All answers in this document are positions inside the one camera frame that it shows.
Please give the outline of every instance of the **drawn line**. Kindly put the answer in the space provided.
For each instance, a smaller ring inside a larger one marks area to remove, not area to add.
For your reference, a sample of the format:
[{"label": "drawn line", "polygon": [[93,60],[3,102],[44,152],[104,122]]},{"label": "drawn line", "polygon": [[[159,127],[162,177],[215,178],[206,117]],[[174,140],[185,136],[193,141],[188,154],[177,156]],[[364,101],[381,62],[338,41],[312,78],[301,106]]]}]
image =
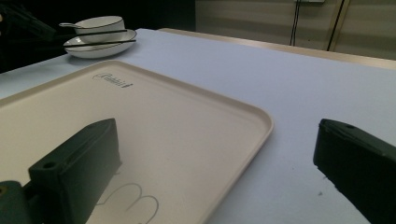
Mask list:
[{"label": "drawn line", "polygon": [[135,184],[135,183],[129,183],[129,184],[124,184],[124,185],[122,185],[121,187],[118,187],[118,188],[115,189],[113,192],[111,192],[110,195],[107,196],[107,198],[105,199],[105,201],[104,201],[103,203],[97,203],[96,205],[103,205],[103,204],[105,204],[105,203],[108,201],[108,199],[111,198],[111,196],[113,196],[113,194],[115,194],[117,191],[119,191],[120,189],[125,188],[125,187],[127,187],[127,186],[137,186],[137,187],[139,188],[139,197],[137,198],[137,200],[138,200],[139,198],[142,197],[142,191],[143,191],[143,190],[142,190],[142,187],[140,187],[140,185]]},{"label": "drawn line", "polygon": [[146,222],[146,224],[149,224],[149,222],[150,222],[153,218],[155,218],[155,216],[157,215],[158,210],[160,209],[160,202],[158,202],[158,200],[157,200],[154,196],[147,195],[147,196],[139,197],[136,201],[134,201],[134,203],[132,203],[132,204],[125,210],[125,212],[127,212],[129,209],[131,209],[132,207],[134,207],[134,205],[135,205],[139,200],[144,199],[144,198],[151,198],[151,199],[153,199],[153,200],[155,201],[155,203],[157,204],[157,206],[156,206],[156,208],[155,208],[155,211],[154,211],[154,214],[151,216],[151,218],[148,220],[148,222]]}]

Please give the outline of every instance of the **black cable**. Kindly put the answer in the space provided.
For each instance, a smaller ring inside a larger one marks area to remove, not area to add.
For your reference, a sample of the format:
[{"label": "black cable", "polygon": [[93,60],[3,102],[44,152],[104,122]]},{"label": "black cable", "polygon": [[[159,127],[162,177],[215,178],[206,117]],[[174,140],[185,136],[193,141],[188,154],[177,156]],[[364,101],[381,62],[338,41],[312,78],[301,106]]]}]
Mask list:
[{"label": "black cable", "polygon": [[296,37],[298,17],[300,14],[300,4],[301,4],[301,0],[297,0],[296,8],[294,9],[294,22],[293,22],[293,27],[291,29],[291,37],[290,37],[290,43],[289,43],[290,46],[291,46],[291,44],[293,46],[295,46],[295,43],[296,43],[295,37]]},{"label": "black cable", "polygon": [[298,16],[300,15],[300,4],[301,4],[301,0],[297,0],[297,18],[294,26],[293,46],[296,46],[296,31],[297,31]]},{"label": "black cable", "polygon": [[332,45],[332,39],[334,37],[335,28],[337,28],[338,20],[340,19],[341,11],[343,10],[345,0],[341,2],[341,6],[338,9],[337,19],[335,19],[334,27],[332,28],[332,35],[330,36],[329,45],[327,46],[327,51],[330,50],[330,46]]}]

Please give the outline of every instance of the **bowl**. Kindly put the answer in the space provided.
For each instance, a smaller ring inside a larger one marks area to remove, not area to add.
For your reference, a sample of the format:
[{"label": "bowl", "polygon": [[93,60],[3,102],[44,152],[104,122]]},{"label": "bowl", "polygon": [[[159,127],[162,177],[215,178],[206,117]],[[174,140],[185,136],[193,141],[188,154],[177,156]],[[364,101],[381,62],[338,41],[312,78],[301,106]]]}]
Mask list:
[{"label": "bowl", "polygon": [[[84,28],[75,28],[76,34],[96,33],[96,32],[107,32],[115,30],[124,30],[125,25],[122,17],[119,16],[104,16],[90,18],[85,21],[79,21],[76,23],[78,26]],[[80,39],[84,43],[96,43],[105,41],[117,41],[123,37],[123,33],[105,34],[105,35],[85,35],[81,36]]]},{"label": "bowl", "polygon": [[[120,40],[132,40],[135,37],[135,30],[127,30],[127,32],[122,33]],[[134,42],[126,42],[120,44],[68,48],[67,45],[85,44],[83,41],[81,41],[81,37],[75,37],[64,43],[64,50],[66,50],[68,54],[78,58],[95,59],[120,53],[131,47],[133,43]]]}]

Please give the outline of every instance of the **table surface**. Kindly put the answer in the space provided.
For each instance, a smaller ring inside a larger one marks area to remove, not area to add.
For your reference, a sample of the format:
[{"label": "table surface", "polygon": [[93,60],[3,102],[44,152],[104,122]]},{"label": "table surface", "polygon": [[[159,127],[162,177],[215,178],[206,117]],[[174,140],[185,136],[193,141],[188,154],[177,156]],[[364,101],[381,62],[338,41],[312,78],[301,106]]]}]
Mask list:
[{"label": "table surface", "polygon": [[342,62],[171,32],[139,29],[130,49],[104,59],[64,55],[6,72],[0,98],[104,60],[233,97],[265,109],[275,128],[208,223],[368,223],[313,164],[318,124],[340,120],[395,146],[396,62]]}]

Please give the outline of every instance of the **stacked plates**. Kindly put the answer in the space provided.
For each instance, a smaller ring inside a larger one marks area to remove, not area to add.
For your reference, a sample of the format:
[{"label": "stacked plates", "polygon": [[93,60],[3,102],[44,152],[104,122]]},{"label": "stacked plates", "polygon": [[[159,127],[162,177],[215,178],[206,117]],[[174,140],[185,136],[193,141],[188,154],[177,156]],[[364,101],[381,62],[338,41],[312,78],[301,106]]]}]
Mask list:
[{"label": "stacked plates", "polygon": [[[122,33],[120,41],[133,40],[136,37],[135,30],[127,30]],[[67,53],[79,58],[102,58],[110,55],[120,53],[132,46],[134,42],[126,42],[119,44],[96,45],[77,48],[68,48],[70,45],[85,44],[79,37],[72,38],[64,43],[64,49]]]}]

